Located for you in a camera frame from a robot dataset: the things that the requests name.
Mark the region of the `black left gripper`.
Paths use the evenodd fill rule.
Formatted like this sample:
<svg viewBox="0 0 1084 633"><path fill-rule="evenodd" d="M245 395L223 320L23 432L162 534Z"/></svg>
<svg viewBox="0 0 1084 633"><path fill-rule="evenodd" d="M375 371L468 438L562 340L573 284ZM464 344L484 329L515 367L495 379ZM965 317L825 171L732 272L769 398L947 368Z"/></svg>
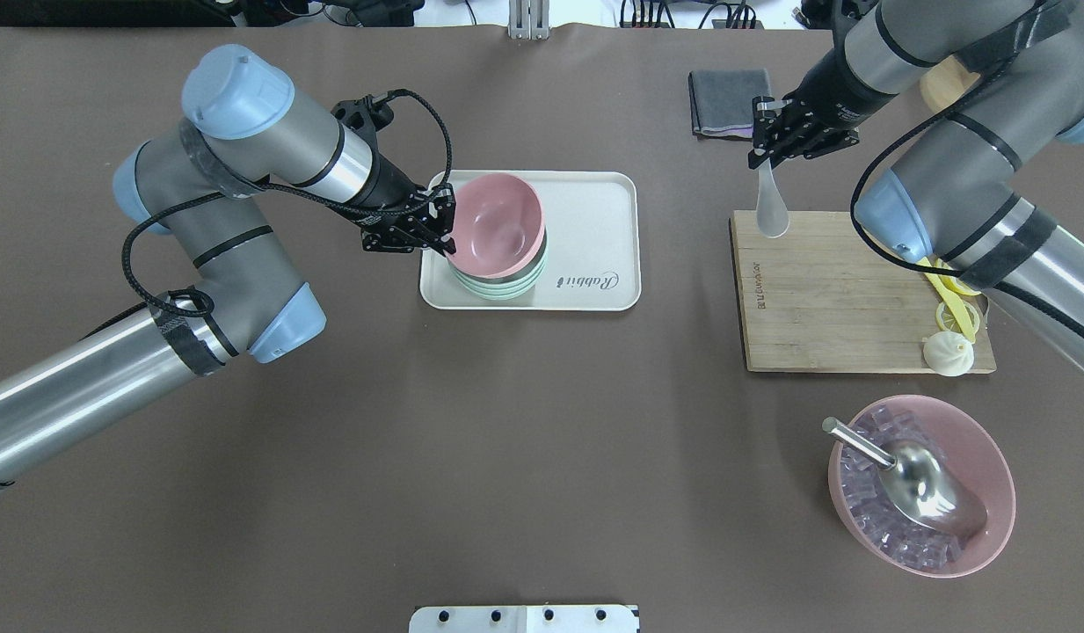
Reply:
<svg viewBox="0 0 1084 633"><path fill-rule="evenodd" d="M358 193L358 206L401 212L362 217L358 221L362 249L383 253L433 249L438 255L449 255L450 236L436 231L453 231L456 198L452 184L426 189L409 180L386 157L378 157L365 188Z"/></svg>

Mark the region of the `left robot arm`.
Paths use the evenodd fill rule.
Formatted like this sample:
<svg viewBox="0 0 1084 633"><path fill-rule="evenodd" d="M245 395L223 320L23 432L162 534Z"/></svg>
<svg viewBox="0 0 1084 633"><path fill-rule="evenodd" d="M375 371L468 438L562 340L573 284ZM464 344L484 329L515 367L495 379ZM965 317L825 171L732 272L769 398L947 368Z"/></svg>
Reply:
<svg viewBox="0 0 1084 633"><path fill-rule="evenodd" d="M0 382L0 492L20 474L248 353L271 363L327 324L256 203L312 201L360 229L367 251L453 255L446 167L413 183L382 155L398 88L324 108L283 69L237 44L189 72L181 119L122 162L120 251L140 303L63 352Z"/></svg>

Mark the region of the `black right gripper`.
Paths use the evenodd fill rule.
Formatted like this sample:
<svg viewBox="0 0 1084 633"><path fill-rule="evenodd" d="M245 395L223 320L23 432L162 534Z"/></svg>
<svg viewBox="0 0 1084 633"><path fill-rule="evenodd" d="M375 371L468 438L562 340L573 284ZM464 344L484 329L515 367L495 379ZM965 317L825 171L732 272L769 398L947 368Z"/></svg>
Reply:
<svg viewBox="0 0 1084 633"><path fill-rule="evenodd" d="M859 126L892 98L864 83L848 63L844 49L835 48L789 95L754 96L749 169L764 162L775 169L795 157L812 160L854 147L860 141Z"/></svg>

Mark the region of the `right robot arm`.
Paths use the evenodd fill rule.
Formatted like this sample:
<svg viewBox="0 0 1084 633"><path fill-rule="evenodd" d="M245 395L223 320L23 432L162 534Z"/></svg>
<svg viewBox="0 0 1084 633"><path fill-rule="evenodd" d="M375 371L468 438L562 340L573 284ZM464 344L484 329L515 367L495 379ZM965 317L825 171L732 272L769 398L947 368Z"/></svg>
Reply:
<svg viewBox="0 0 1084 633"><path fill-rule="evenodd" d="M946 59L979 80L859 179L852 223L893 264L942 260L1084 373L1084 243L1008 184L1051 141L1084 142L1084 1L879 1L795 90L754 98L750 167L851 147Z"/></svg>

